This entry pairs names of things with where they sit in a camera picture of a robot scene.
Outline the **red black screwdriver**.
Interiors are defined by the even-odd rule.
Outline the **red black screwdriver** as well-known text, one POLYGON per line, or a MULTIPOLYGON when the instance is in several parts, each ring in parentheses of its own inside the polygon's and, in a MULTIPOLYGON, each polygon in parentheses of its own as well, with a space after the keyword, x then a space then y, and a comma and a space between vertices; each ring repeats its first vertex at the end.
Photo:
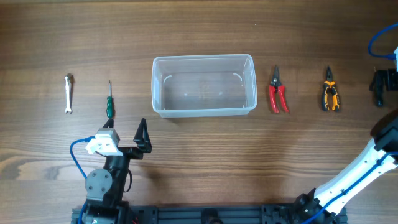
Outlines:
POLYGON ((379 71, 376 70, 374 74, 374 95, 376 100, 376 105, 378 107, 382 107, 384 104, 382 95, 383 95, 383 76, 380 76, 379 71))

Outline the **orange black pliers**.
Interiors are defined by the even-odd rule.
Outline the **orange black pliers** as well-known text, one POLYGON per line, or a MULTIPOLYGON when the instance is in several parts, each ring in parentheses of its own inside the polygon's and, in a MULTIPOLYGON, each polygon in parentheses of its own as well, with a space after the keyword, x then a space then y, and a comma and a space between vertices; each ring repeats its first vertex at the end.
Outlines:
POLYGON ((333 73, 329 66, 326 68, 325 81, 323 82, 321 106, 323 111, 332 109, 333 111, 337 112, 340 110, 340 97, 337 92, 336 83, 333 79, 333 73), (329 103, 329 95, 331 95, 333 100, 331 106, 329 103))

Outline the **red handled cutting pliers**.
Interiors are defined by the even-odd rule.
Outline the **red handled cutting pliers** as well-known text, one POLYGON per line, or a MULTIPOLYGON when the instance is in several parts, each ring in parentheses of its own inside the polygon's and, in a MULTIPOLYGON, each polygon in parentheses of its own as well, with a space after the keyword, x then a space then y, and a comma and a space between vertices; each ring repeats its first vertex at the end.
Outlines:
POLYGON ((274 113, 279 113, 279 109, 277 107, 277 103, 275 100, 275 96, 278 95, 282 108, 283 110, 288 113, 289 108, 287 106, 287 102, 285 100, 285 86, 281 83, 280 81, 280 76, 279 76, 279 67, 277 65, 274 66, 273 69, 273 74, 271 78, 271 82, 268 86, 268 91, 269 91, 269 98, 270 98, 270 103, 271 103, 271 108, 274 113))

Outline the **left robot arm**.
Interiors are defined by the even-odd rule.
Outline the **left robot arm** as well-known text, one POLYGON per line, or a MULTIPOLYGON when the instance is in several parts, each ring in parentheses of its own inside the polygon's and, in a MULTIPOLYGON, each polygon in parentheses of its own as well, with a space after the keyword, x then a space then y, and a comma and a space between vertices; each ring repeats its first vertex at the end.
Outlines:
POLYGON ((121 147, 120 138, 113 128, 114 120, 109 119, 88 140, 89 154, 101 154, 105 164, 101 169, 91 171, 85 178, 87 191, 85 208, 79 214, 78 223, 139 223, 138 216, 123 200, 126 181, 132 179, 129 169, 131 160, 141 160, 152 151, 152 144, 143 118, 133 138, 135 146, 121 147))

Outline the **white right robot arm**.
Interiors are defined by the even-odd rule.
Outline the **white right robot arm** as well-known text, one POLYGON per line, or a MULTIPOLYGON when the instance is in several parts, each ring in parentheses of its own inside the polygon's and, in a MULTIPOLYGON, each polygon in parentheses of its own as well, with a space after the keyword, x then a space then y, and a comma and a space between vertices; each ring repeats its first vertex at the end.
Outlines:
MULTIPOLYGON (((332 110, 340 109, 340 98, 331 68, 326 69, 321 106, 330 109, 328 94, 333 98, 332 110)), ((376 106, 382 106, 384 87, 397 91, 397 71, 375 70, 369 86, 376 106)), ((371 131, 371 140, 361 154, 329 182, 299 196, 291 208, 296 223, 343 223, 338 214, 346 203, 376 178, 397 168, 397 111, 381 119, 371 131)))

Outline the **clear plastic container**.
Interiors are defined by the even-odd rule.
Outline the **clear plastic container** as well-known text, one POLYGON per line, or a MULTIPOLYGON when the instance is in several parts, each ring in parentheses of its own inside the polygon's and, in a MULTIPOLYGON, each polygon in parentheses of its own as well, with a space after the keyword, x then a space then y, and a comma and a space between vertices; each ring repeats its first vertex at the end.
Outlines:
POLYGON ((151 91, 162 118, 246 115, 257 106, 254 61, 249 54, 157 57, 151 91))

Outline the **small silver wrench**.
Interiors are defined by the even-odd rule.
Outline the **small silver wrench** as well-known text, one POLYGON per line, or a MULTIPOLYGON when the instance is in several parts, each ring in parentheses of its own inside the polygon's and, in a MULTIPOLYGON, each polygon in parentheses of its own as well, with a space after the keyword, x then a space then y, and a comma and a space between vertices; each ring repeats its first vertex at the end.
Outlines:
POLYGON ((71 108, 71 92, 72 92, 72 74, 68 73, 65 75, 65 97, 66 97, 66 107, 65 113, 72 114, 71 108))

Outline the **green handled screwdriver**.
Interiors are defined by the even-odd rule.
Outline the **green handled screwdriver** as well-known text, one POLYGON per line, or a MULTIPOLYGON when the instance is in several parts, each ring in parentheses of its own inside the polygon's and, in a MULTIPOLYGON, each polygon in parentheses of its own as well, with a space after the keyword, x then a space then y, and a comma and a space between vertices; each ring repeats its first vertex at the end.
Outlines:
POLYGON ((109 87, 109 96, 107 97, 106 114, 107 114, 108 118, 113 119, 114 115, 115 115, 115 110, 114 110, 114 102, 113 102, 113 96, 112 96, 111 80, 109 80, 109 82, 108 82, 108 87, 109 87))

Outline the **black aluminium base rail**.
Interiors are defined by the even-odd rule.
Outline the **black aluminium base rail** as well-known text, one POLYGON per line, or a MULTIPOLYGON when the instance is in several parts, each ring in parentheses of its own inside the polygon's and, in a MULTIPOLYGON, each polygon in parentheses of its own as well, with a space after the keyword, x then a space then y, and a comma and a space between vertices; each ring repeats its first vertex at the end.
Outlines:
POLYGON ((261 206, 170 207, 132 206, 132 218, 123 223, 178 224, 178 223, 242 223, 273 224, 303 223, 293 213, 291 204, 265 204, 261 206))

